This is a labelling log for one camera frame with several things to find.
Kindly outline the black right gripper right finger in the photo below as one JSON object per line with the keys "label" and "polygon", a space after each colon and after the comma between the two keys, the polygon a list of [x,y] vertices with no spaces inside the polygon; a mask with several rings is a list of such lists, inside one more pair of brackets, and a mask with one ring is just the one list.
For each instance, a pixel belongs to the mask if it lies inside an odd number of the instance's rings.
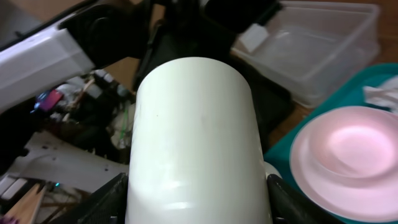
{"label": "black right gripper right finger", "polygon": [[267,176],[267,187],[276,224],[343,224],[275,174]]}

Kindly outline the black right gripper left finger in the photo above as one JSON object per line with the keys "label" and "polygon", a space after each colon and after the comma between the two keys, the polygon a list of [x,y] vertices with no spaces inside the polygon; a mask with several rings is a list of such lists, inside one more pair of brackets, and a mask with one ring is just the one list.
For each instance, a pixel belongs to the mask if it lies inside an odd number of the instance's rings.
{"label": "black right gripper left finger", "polygon": [[120,173],[51,224],[125,224],[127,184]]}

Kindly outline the pink plate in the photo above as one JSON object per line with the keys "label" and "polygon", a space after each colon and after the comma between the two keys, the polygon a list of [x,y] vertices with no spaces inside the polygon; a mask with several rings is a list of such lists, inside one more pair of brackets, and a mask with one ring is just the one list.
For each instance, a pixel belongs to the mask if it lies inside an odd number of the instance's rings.
{"label": "pink plate", "polygon": [[296,135],[290,170],[301,191],[335,215],[397,220],[397,115],[347,106],[312,119]]}

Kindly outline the white cup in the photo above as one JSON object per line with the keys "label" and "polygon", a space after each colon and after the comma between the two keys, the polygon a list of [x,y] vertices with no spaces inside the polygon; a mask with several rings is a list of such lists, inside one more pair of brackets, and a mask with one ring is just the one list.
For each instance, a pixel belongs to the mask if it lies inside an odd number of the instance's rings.
{"label": "white cup", "polygon": [[126,223],[271,223],[251,89],[233,67],[187,57],[137,91]]}

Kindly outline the white napkin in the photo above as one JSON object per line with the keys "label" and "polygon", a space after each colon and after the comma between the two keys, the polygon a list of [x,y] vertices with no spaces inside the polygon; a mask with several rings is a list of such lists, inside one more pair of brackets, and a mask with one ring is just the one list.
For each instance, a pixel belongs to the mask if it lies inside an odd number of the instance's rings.
{"label": "white napkin", "polygon": [[363,92],[367,104],[388,108],[397,114],[397,75],[377,87],[364,86]]}

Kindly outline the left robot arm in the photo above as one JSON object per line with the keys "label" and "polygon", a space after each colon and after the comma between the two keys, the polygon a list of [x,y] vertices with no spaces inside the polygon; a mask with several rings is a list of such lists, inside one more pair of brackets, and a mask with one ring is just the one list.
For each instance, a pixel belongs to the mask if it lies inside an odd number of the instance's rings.
{"label": "left robot arm", "polygon": [[291,110],[289,93],[232,55],[236,36],[264,25],[279,1],[162,1],[165,16],[149,29],[153,1],[83,1],[1,47],[1,171],[33,134],[25,105],[71,77],[124,58],[140,61],[132,153],[209,163],[231,152],[236,123],[248,114],[261,145]]}

